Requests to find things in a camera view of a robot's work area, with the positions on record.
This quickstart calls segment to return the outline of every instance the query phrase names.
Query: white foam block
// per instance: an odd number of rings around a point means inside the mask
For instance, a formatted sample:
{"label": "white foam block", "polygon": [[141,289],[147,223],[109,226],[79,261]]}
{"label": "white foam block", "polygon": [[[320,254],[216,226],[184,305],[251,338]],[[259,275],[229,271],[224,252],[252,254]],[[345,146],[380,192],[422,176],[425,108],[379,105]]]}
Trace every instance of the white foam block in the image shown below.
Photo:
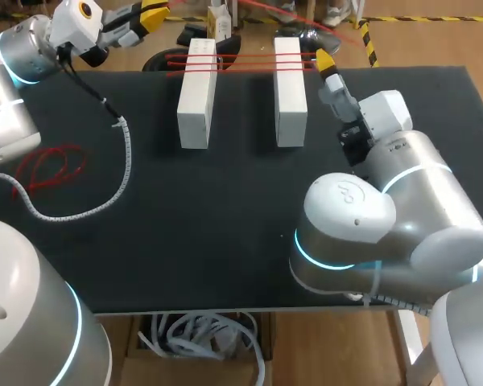
{"label": "white foam block", "polygon": [[[215,39],[192,39],[186,70],[216,70]],[[215,99],[216,72],[185,72],[180,89],[177,121],[180,145],[186,149],[207,149]]]}
{"label": "white foam block", "polygon": [[[276,62],[300,62],[299,38],[275,38]],[[308,120],[308,105],[301,63],[276,64],[276,70],[296,68],[297,71],[274,73],[275,134],[277,146],[303,146]]]}

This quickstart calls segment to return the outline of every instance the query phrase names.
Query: white cable bundle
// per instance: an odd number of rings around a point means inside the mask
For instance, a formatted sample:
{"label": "white cable bundle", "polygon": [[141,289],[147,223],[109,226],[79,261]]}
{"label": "white cable bundle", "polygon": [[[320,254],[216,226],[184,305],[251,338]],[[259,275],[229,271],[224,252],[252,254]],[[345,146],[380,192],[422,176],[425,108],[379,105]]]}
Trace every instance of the white cable bundle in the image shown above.
{"label": "white cable bundle", "polygon": [[[258,361],[259,373],[256,386],[262,386],[265,380],[265,361],[257,338],[258,324],[251,314],[245,312],[242,312],[242,314],[246,315],[252,322],[254,327],[253,331],[250,331],[241,323],[235,322],[225,316],[211,312],[197,311],[185,314],[174,322],[168,328],[166,339],[163,334],[166,329],[169,314],[162,314],[160,322],[157,314],[152,316],[152,342],[141,331],[138,332],[138,336],[154,353],[163,358],[207,358],[224,360],[233,354],[239,341],[240,333],[244,334],[250,340],[250,345],[246,349],[249,350],[251,347],[254,347],[254,353]],[[219,351],[214,351],[211,348],[211,340],[224,329],[231,329],[235,332],[232,342],[221,347]],[[163,341],[168,345],[170,351],[165,351],[161,348],[160,343]]]}
{"label": "white cable bundle", "polygon": [[27,194],[27,191],[23,188],[22,184],[18,182],[14,177],[11,177],[10,175],[6,175],[5,173],[0,173],[0,179],[5,179],[7,182],[11,183],[17,190],[19,195],[22,197],[23,202],[27,206],[28,211],[36,218],[43,220],[43,221],[48,221],[48,222],[67,222],[67,221],[74,221],[78,219],[83,219],[85,217],[94,215],[100,211],[103,211],[104,209],[110,207],[113,205],[122,195],[123,191],[126,189],[127,183],[129,182],[129,177],[130,177],[130,169],[132,167],[132,148],[130,144],[130,133],[129,133],[129,127],[127,125],[127,121],[124,117],[119,117],[118,118],[118,123],[113,125],[113,127],[121,127],[122,132],[123,132],[123,137],[125,140],[126,144],[126,169],[123,174],[123,179],[122,183],[120,184],[120,187],[114,193],[114,195],[108,199],[106,202],[104,202],[102,205],[95,207],[94,209],[91,209],[89,211],[84,211],[82,213],[78,213],[76,215],[70,215],[70,216],[62,216],[62,217],[52,217],[52,216],[46,216],[43,213],[40,213],[32,204],[31,199],[29,195]]}

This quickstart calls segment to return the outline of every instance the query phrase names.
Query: yellow black hazard tape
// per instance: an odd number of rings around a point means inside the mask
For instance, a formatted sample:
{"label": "yellow black hazard tape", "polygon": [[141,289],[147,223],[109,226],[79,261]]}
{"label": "yellow black hazard tape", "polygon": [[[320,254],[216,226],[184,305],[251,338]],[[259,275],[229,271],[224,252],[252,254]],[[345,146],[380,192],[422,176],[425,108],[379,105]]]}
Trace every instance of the yellow black hazard tape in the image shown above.
{"label": "yellow black hazard tape", "polygon": [[367,22],[483,22],[483,16],[393,16],[364,18]]}
{"label": "yellow black hazard tape", "polygon": [[369,57],[370,67],[379,67],[376,50],[374,49],[374,45],[370,41],[369,23],[366,20],[361,20],[359,22],[359,27],[361,31],[361,37],[363,38],[363,43],[365,44],[365,49],[367,51],[367,56]]}
{"label": "yellow black hazard tape", "polygon": [[[21,14],[13,14],[13,17],[21,17]],[[190,16],[180,18],[177,16],[168,16],[165,21],[168,22],[205,22],[205,16]],[[279,24],[273,18],[244,18],[249,24]],[[483,22],[483,16],[373,16],[363,18],[362,22]]]}

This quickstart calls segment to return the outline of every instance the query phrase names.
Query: black fabric surface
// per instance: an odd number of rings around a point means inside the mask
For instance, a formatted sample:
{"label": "black fabric surface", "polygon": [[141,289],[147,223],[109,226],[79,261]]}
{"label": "black fabric surface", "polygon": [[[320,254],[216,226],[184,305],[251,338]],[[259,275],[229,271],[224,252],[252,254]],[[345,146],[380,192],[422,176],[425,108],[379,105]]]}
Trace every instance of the black fabric surface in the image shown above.
{"label": "black fabric surface", "polygon": [[[483,104],[463,68],[342,71],[361,99],[404,95],[414,127],[427,133],[483,216]],[[97,313],[254,307],[342,306],[311,294],[288,268],[305,193],[318,176],[349,167],[338,122],[307,73],[304,148],[275,146],[272,77],[219,75],[208,150],[181,150],[176,106],[182,79],[164,73],[85,73],[129,122],[133,173],[110,209],[70,224],[33,218],[0,181],[0,220],[22,232]],[[85,171],[38,191],[51,216],[96,207],[124,170],[120,129],[64,75],[22,91],[44,146],[89,152]],[[3,168],[13,172],[17,164]]]}

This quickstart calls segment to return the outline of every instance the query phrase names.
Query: person's foot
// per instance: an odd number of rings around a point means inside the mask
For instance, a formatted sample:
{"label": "person's foot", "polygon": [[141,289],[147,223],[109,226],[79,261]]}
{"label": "person's foot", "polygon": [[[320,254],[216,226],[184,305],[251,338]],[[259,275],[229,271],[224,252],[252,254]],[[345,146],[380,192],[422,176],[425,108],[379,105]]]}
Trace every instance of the person's foot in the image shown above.
{"label": "person's foot", "polygon": [[349,6],[344,6],[343,8],[328,6],[328,15],[324,20],[322,20],[322,24],[324,24],[326,27],[334,28],[348,18],[350,14],[351,10]]}
{"label": "person's foot", "polygon": [[283,14],[275,10],[266,10],[266,12],[268,12],[268,14],[272,18],[279,20],[283,24],[288,24],[295,20],[295,17],[297,16],[297,11],[295,10],[295,2],[282,4],[281,6],[279,6],[279,8],[281,8],[282,10],[285,10],[288,14]]}

